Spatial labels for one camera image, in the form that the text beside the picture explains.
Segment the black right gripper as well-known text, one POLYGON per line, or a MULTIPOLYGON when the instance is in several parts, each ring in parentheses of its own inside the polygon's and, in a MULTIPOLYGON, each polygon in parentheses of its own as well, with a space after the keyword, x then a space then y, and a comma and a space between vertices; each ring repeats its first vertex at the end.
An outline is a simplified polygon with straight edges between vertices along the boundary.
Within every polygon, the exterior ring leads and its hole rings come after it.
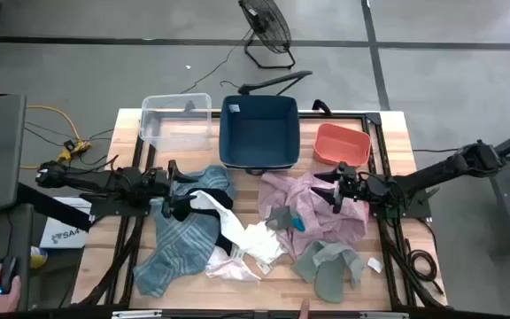
POLYGON ((332 171, 314 174, 314 177, 326 183, 337 182, 336 190, 321 187, 311 188, 311 191, 332 207, 334 214, 341 212, 344 198, 368 203, 375 201, 375 194, 371 188, 374 176, 368 172, 357 171, 355 167, 349 166, 346 162, 340 162, 338 167, 332 171))

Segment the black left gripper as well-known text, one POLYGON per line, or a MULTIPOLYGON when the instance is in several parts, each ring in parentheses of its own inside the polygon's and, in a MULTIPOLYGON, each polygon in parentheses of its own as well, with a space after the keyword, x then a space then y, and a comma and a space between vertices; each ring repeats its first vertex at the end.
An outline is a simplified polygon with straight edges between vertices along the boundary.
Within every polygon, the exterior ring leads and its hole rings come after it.
POLYGON ((196 183, 197 178, 182 173, 175 159, 168 161, 167 171, 162 167, 152 167, 142 173, 141 204, 149 205, 152 199, 162 198, 164 199, 161 205, 162 216, 166 219, 173 217, 177 221, 184 221, 194 211, 190 202, 196 197, 194 195, 171 196, 172 182, 196 183))

